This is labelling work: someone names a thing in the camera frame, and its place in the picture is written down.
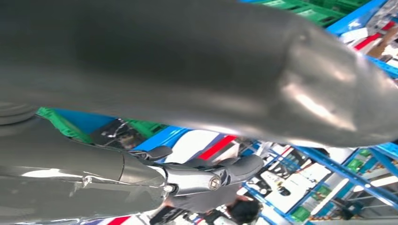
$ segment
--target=gray plastic surface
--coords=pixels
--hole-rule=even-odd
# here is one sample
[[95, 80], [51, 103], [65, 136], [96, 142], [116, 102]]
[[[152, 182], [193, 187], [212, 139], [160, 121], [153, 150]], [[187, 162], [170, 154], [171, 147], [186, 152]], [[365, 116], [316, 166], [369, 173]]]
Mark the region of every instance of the gray plastic surface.
[[223, 185], [240, 183], [255, 176], [264, 166], [262, 158], [256, 155], [249, 155], [239, 160], [227, 159], [220, 163], [224, 167], [212, 171], [218, 174]]
[[217, 0], [4, 1], [0, 96], [301, 146], [398, 137], [398, 89], [299, 16]]
[[32, 109], [30, 111], [10, 116], [0, 116], [0, 125], [7, 125], [18, 123], [33, 117], [36, 114], [37, 109]]
[[154, 210], [166, 193], [159, 187], [32, 179], [0, 175], [0, 224], [76, 224], [86, 219]]
[[135, 157], [73, 142], [39, 117], [0, 126], [0, 144], [0, 224], [124, 216], [167, 196]]
[[168, 146], [158, 146], [150, 151], [134, 150], [130, 153], [139, 156], [140, 159], [155, 162], [157, 160], [167, 157], [168, 155], [173, 153], [173, 150]]
[[31, 111], [36, 111], [37, 109], [37, 107], [31, 105], [0, 102], [0, 117], [19, 115]]

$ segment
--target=blue metal shelving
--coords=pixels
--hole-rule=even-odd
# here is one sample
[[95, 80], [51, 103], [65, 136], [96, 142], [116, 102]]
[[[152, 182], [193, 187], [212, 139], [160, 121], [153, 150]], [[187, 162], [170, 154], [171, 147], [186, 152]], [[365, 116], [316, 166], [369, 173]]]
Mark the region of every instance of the blue metal shelving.
[[[343, 166], [347, 166], [348, 163], [351, 162], [359, 153], [360, 153], [360, 150], [359, 150], [359, 149], [356, 149], [356, 150], [355, 150], [355, 151], [342, 163], [342, 165], [343, 165]], [[304, 201], [300, 201], [300, 202], [297, 203], [296, 208], [297, 208], [298, 206], [300, 206]], [[322, 212], [322, 210], [324, 210], [324, 209], [327, 208], [327, 207], [330, 207], [330, 209], [331, 209], [331, 208], [333, 207], [332, 203], [330, 203], [330, 206], [328, 206], [328, 204], [326, 204], [326, 205], [323, 207], [323, 209], [321, 209], [321, 210], [318, 212], [318, 214], [320, 214], [320, 212]]]
[[278, 225], [277, 223], [275, 223], [274, 221], [272, 221], [270, 218], [268, 218], [266, 215], [260, 213], [260, 217], [263, 218], [267, 223], [271, 224], [271, 225]]
[[295, 148], [308, 155], [309, 157], [315, 159], [319, 164], [325, 166], [329, 170], [337, 173], [342, 177], [348, 178], [350, 182], [354, 183], [355, 185], [363, 187], [365, 191], [378, 198], [380, 201], [398, 210], [398, 197], [396, 195], [391, 194], [383, 188], [373, 186], [368, 180], [351, 172], [344, 166], [324, 156], [315, 149], [298, 146], [296, 146]]
[[398, 160], [398, 145], [394, 143], [379, 144], [376, 146], [376, 150], [384, 155]]
[[[372, 157], [370, 158], [362, 167], [361, 169], [358, 171], [361, 174], [364, 174], [367, 170], [369, 170], [370, 168], [372, 168], [374, 165], [376, 165], [377, 160]], [[336, 194], [336, 198], [344, 198], [344, 196], [346, 196], [353, 188], [354, 188], [354, 184], [353, 183], [347, 183], [337, 194]], [[327, 203], [317, 214], [317, 217], [324, 217], [326, 216], [334, 207], [334, 204], [329, 202]]]
[[377, 148], [371, 148], [370, 151], [372, 155], [379, 161], [386, 169], [390, 171], [390, 173], [396, 177], [398, 177], [398, 169], [396, 166], [391, 162], [391, 159], [380, 151]]
[[313, 194], [314, 192], [318, 191], [322, 185], [325, 184], [325, 181], [331, 176], [332, 174], [328, 174], [324, 177], [321, 181], [319, 181], [311, 191], [309, 191], [303, 198], [300, 199], [289, 211], [288, 214], [292, 214], [295, 210], [297, 210], [303, 203], [305, 203]]

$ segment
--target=bolt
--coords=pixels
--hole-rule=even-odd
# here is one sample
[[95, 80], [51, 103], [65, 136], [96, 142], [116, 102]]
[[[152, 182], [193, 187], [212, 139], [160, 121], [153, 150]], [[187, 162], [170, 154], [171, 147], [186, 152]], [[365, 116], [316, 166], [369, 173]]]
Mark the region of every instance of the bolt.
[[210, 179], [209, 188], [212, 191], [217, 190], [221, 185], [221, 180], [218, 176], [214, 176]]
[[176, 188], [174, 186], [172, 186], [172, 185], [165, 185], [164, 186], [164, 191], [169, 192], [169, 193], [173, 192], [175, 189]]

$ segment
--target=green crate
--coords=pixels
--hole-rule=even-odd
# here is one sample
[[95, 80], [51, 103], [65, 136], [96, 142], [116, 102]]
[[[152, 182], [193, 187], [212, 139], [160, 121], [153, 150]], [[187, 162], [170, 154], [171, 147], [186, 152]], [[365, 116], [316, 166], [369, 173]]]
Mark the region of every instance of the green crate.
[[336, 12], [331, 9], [325, 9], [315, 5], [298, 8], [293, 10], [293, 12], [322, 27], [329, 26], [346, 16], [344, 13]]
[[329, 26], [346, 16], [344, 13], [316, 6], [302, 0], [265, 0], [255, 2], [255, 4], [291, 11], [323, 27]]
[[309, 2], [311, 4], [326, 9], [332, 9], [334, 11], [348, 14], [358, 9], [359, 7], [365, 5], [370, 0], [302, 0], [302, 1]]
[[370, 152], [369, 149], [361, 149], [360, 150], [360, 155], [364, 157], [369, 157], [372, 153]]
[[[330, 190], [328, 187], [322, 185], [316, 192], [319, 192], [323, 196], [328, 196], [332, 192], [332, 190]], [[311, 197], [317, 201], [321, 201], [324, 199], [324, 198], [320, 198], [316, 193], [313, 193]]]
[[84, 143], [92, 143], [89, 135], [83, 133], [79, 128], [59, 115], [55, 110], [41, 107], [37, 111], [37, 115], [48, 119], [63, 135], [78, 139]]
[[363, 164], [361, 160], [355, 158], [347, 165], [347, 168], [353, 172], [358, 172]]
[[368, 2], [369, 0], [337, 0], [332, 9], [343, 13], [351, 13]]
[[167, 127], [164, 124], [141, 120], [126, 120], [126, 122], [145, 138], [150, 138]]
[[266, 1], [255, 2], [255, 4], [261, 4], [264, 6], [269, 6], [283, 10], [295, 10], [297, 8], [308, 6], [307, 3], [301, 2], [299, 0], [266, 0]]
[[311, 213], [309, 210], [300, 206], [291, 214], [291, 217], [298, 222], [304, 222], [310, 215]]

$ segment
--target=person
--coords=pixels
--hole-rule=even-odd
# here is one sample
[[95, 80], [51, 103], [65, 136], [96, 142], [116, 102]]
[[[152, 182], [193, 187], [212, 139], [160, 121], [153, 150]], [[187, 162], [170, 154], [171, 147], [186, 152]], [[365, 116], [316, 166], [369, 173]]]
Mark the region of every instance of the person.
[[[191, 167], [209, 166], [211, 163], [194, 159], [184, 165]], [[220, 187], [213, 192], [198, 193], [183, 196], [169, 196], [164, 206], [188, 210], [190, 212], [209, 213], [215, 208], [226, 205], [227, 212], [231, 219], [237, 224], [248, 224], [258, 218], [258, 214], [262, 209], [262, 205], [246, 196], [237, 195], [237, 191], [241, 188], [241, 183]]]

